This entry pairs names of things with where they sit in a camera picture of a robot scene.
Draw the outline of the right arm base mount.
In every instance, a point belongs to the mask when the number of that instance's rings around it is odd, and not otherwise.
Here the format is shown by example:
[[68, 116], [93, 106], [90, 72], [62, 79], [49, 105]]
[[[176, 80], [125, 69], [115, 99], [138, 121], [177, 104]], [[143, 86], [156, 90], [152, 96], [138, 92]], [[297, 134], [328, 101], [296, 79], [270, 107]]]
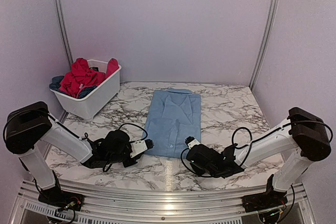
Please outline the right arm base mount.
[[245, 212], [260, 211], [268, 208], [278, 207], [288, 202], [286, 193], [259, 193], [243, 196], [242, 206]]

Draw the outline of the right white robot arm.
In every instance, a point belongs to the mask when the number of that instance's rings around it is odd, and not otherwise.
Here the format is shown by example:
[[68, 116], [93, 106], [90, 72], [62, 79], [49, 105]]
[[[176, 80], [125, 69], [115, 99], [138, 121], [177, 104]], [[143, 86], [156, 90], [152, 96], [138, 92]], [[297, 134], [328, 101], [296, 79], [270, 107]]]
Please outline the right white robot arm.
[[199, 177], [228, 178], [265, 158], [291, 150], [281, 169], [269, 177], [269, 188], [260, 195], [260, 203], [271, 207], [312, 163], [331, 154], [332, 139], [331, 127], [321, 118], [294, 107], [288, 117], [271, 130], [257, 138], [251, 137], [250, 142], [242, 146], [232, 142], [221, 153], [189, 136], [185, 140], [186, 159]]

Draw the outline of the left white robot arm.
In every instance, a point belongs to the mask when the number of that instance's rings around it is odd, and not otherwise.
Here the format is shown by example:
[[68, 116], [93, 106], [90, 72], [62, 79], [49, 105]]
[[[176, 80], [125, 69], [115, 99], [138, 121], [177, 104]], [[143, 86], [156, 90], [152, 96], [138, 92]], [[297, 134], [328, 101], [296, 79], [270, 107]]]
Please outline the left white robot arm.
[[17, 155], [35, 178], [45, 196], [54, 205], [66, 202], [66, 193], [57, 187], [56, 174], [49, 168], [37, 142], [44, 141], [67, 153], [82, 166], [107, 172], [112, 164], [129, 167], [146, 151], [144, 140], [131, 141], [126, 132], [117, 129], [96, 141], [80, 137], [55, 119], [45, 102], [36, 102], [7, 117], [3, 139], [7, 149]]

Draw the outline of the light blue button shirt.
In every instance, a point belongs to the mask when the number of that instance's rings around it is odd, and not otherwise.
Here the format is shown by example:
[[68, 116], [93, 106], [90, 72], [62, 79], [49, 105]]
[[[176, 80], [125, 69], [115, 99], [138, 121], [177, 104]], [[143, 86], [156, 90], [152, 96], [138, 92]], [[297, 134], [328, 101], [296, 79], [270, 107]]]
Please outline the light blue button shirt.
[[155, 90], [144, 129], [154, 143], [148, 155], [179, 158], [187, 137], [201, 139], [201, 96], [186, 89]]

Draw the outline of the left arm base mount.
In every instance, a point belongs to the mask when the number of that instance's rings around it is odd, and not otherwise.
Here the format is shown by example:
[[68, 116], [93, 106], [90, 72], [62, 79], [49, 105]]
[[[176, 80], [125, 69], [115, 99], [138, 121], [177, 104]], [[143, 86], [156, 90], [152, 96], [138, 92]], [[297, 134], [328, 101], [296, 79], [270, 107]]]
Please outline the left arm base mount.
[[49, 198], [46, 198], [42, 194], [39, 194], [38, 201], [62, 209], [64, 209], [67, 205], [73, 202], [74, 205], [69, 206], [68, 209], [80, 211], [84, 201], [84, 195], [68, 191], [62, 191], [62, 194], [60, 196], [50, 196]]

